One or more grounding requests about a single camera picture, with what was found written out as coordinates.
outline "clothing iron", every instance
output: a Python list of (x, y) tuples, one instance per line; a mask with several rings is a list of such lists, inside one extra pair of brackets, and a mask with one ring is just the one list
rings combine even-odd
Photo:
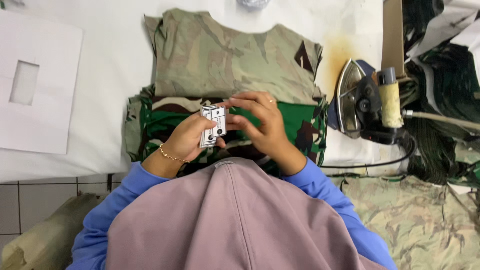
[(335, 121), (336, 113), (338, 123), (332, 126), (329, 121), (329, 126), (335, 128), (337, 124), (351, 138), (391, 145), (404, 137), (394, 68), (376, 73), (366, 62), (350, 59), (340, 75), (331, 106), (335, 106), (335, 112), (332, 115), (329, 110), (329, 120)]

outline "gold bracelet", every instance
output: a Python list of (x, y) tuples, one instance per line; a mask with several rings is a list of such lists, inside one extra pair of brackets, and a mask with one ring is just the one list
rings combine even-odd
[(171, 157), (171, 156), (165, 154), (165, 152), (164, 152), (163, 149), (162, 149), (162, 145), (163, 145), (163, 144), (160, 145), (160, 152), (162, 153), (162, 155), (163, 155), (164, 157), (169, 158), (169, 159), (171, 159), (171, 160), (180, 161), (180, 162), (183, 162), (183, 163), (190, 163), (190, 161), (181, 160), (181, 159), (174, 158), (174, 157)]

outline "cardboard box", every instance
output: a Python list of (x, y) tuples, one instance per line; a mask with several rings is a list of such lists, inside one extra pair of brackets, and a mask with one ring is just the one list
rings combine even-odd
[(403, 62), (402, 0), (385, 0), (382, 69), (395, 67), (396, 77), (403, 78), (405, 77)]

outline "camouflage fabric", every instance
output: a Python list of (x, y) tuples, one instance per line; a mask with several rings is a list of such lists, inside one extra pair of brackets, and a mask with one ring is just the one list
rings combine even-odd
[[(144, 87), (130, 99), (125, 122), (125, 145), (132, 161), (143, 161), (165, 142), (175, 127), (202, 106), (222, 102), (221, 98), (156, 97), (155, 85)], [(278, 103), (288, 139), (317, 164), (323, 162), (326, 148), (326, 112), (328, 105), (321, 99), (317, 106)], [(241, 108), (230, 113), (247, 117), (259, 125), (257, 118)], [(242, 131), (230, 131), (223, 137), (225, 148), (209, 147), (185, 165), (179, 175), (189, 174), (226, 157), (242, 157), (255, 161), (265, 171), (279, 176), (279, 170), (268, 156), (253, 147)]]
[(229, 98), (261, 89), (282, 102), (317, 105), (322, 46), (282, 25), (247, 34), (208, 12), (179, 9), (145, 17), (145, 24), (156, 54), (155, 96)]
[(479, 199), (414, 176), (333, 178), (400, 270), (480, 269)]

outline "black cable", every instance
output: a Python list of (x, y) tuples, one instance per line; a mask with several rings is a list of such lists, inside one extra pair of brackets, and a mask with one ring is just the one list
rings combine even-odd
[(412, 142), (411, 149), (410, 151), (402, 158), (399, 158), (397, 160), (389, 161), (389, 162), (384, 162), (384, 163), (377, 163), (377, 164), (369, 164), (369, 165), (357, 165), (357, 166), (320, 166), (320, 168), (337, 168), (337, 169), (355, 169), (355, 168), (366, 168), (366, 167), (377, 167), (377, 166), (384, 166), (384, 165), (390, 165), (390, 164), (395, 164), (398, 162), (402, 162), (415, 153), (415, 150), (417, 150), (417, 141), (415, 141), (415, 138), (413, 138), (411, 135), (408, 135), (408, 138)]

